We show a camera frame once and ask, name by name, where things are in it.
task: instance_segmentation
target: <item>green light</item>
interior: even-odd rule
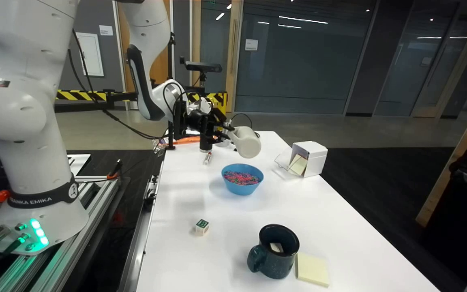
[[[41,229],[41,224],[38,219],[31,219],[29,224],[34,227],[34,229]]]

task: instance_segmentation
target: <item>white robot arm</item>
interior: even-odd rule
[[[140,112],[149,120],[170,120],[174,104],[185,99],[182,85],[169,80],[153,89],[149,83],[149,68],[170,36],[166,7],[162,0],[119,5],[130,24]],[[0,0],[0,159],[12,187],[0,206],[0,227],[41,231],[15,250],[21,255],[41,253],[88,222],[54,112],[76,8],[78,0]],[[260,151],[256,138],[235,128],[229,135],[240,154]]]

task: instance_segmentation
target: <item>white table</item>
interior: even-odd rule
[[[141,292],[422,292],[438,291],[381,234],[375,231],[320,175],[282,180],[274,158],[289,146],[273,132],[261,133],[263,151],[247,161],[214,146],[203,164],[198,145],[179,146],[162,164],[156,206],[148,226],[141,265]],[[265,172],[265,182],[247,198],[230,195],[221,169],[248,162]],[[192,235],[200,219],[211,222],[205,237]],[[284,224],[300,239],[300,252],[323,256],[331,286],[282,281],[252,273],[247,255],[266,224]]]

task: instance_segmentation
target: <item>yellow sticky note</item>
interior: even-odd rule
[[[307,166],[308,166],[307,159],[303,159],[302,156],[295,156],[289,164],[289,169],[302,177]]]
[[[297,279],[328,287],[328,263],[318,256],[297,253]]]

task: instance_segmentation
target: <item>blue bowl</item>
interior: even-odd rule
[[[252,175],[256,179],[256,183],[242,185],[237,182],[230,182],[230,180],[227,180],[226,175],[232,174],[232,172]],[[260,169],[250,166],[250,164],[230,164],[230,166],[226,166],[221,174],[222,174],[222,179],[224,179],[229,192],[240,195],[240,196],[252,195],[255,192],[255,188],[265,180],[263,172]]]

